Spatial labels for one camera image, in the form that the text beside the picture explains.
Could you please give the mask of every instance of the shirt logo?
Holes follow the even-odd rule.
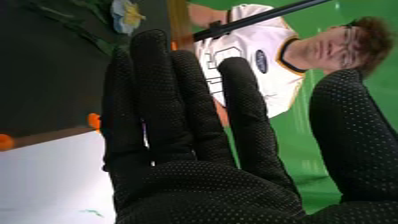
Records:
[[[256,52],[256,65],[258,65],[258,70],[265,74],[268,72],[268,63],[266,63],[265,52],[261,50],[258,50]]]

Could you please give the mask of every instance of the hair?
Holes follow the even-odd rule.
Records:
[[[359,37],[359,54],[366,56],[362,65],[355,68],[364,76],[375,71],[394,46],[394,34],[384,20],[377,17],[362,17],[354,20],[348,26],[362,29],[364,35]]]

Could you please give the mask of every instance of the finger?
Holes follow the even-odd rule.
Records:
[[[101,134],[105,137],[105,170],[124,172],[149,167],[142,123],[135,107],[133,66],[128,53],[115,49],[103,88]]]
[[[147,31],[135,37],[131,57],[140,86],[140,114],[155,163],[194,160],[192,135],[178,93],[167,37],[160,30]]]
[[[277,156],[277,141],[266,117],[266,105],[245,59],[229,58],[220,64],[218,71],[242,169],[297,193]]]
[[[343,201],[398,200],[398,138],[355,70],[320,81],[309,118]]]
[[[197,159],[234,166],[227,136],[215,111],[208,84],[195,55],[188,51],[171,54],[187,121],[194,134]]]

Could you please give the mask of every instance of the man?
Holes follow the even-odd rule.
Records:
[[[188,5],[192,23],[202,28],[208,28],[211,22],[226,24],[270,9],[263,5],[240,5],[229,11],[218,11],[201,5]],[[199,41],[195,55],[224,126],[227,114],[217,66],[226,58],[243,57],[249,61],[272,118],[288,111],[293,104],[306,70],[322,69],[330,74],[341,69],[359,68],[370,74],[391,48],[391,32],[375,17],[364,17],[348,25],[330,27],[307,39],[298,39],[277,17],[234,30],[218,39]]]

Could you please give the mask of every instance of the eye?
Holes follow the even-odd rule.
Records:
[[[345,68],[346,67],[346,54],[343,54],[343,56],[341,56],[339,63],[341,63],[341,68]]]

